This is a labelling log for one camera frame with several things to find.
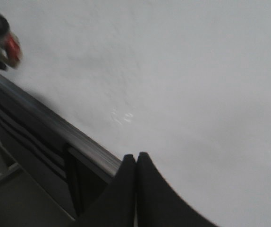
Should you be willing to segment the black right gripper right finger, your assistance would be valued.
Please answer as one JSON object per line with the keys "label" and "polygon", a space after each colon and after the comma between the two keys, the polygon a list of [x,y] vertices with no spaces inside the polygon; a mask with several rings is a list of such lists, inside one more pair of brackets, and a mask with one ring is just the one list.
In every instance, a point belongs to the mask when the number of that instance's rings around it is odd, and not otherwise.
{"label": "black right gripper right finger", "polygon": [[148,153],[137,159],[137,222],[139,227],[214,227],[171,188]]}

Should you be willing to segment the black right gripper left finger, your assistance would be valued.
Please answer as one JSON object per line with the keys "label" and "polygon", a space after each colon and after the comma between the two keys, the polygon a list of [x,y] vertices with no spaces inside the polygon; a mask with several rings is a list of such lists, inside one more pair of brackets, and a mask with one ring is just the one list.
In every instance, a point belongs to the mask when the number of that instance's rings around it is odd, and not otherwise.
{"label": "black right gripper left finger", "polygon": [[107,188],[82,214],[76,227],[132,227],[135,216],[136,162],[125,155]]}

